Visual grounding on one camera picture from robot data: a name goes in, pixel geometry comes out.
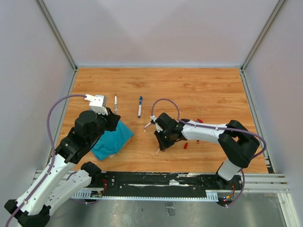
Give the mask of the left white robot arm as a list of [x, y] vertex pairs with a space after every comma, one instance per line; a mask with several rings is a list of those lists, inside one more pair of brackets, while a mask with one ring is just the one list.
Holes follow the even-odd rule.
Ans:
[[23, 227], [44, 227], [51, 215], [81, 188], [96, 187], [102, 171], [92, 162], [82, 165], [62, 185], [58, 183], [79, 161], [91, 151], [106, 131], [115, 131], [120, 115], [105, 108], [106, 114], [92, 110], [80, 113], [74, 127], [55, 149], [51, 161], [31, 187], [18, 199], [8, 200], [4, 208]]

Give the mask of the white blue deli marker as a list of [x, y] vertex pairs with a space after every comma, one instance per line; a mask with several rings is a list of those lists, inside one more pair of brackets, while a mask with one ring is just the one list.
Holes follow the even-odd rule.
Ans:
[[142, 105], [139, 105], [138, 107], [138, 118], [141, 118], [142, 115]]

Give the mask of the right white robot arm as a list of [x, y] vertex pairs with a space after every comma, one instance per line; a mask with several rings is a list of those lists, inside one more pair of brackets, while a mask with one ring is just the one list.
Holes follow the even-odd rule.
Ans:
[[165, 151], [181, 140], [202, 140], [221, 146], [227, 159], [217, 170], [214, 183], [226, 189], [240, 170], [247, 168], [260, 146], [257, 136], [249, 132], [240, 122], [228, 124], [204, 124], [189, 119], [176, 121], [162, 113], [151, 116], [159, 149]]

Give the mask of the white whiteboard marker purple end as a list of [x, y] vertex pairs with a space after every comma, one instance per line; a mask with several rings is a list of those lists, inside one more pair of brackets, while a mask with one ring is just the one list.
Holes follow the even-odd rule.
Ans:
[[118, 115], [118, 106], [117, 106], [118, 102], [117, 102], [117, 95], [115, 94], [115, 98], [114, 98], [114, 108], [115, 108], [115, 114]]

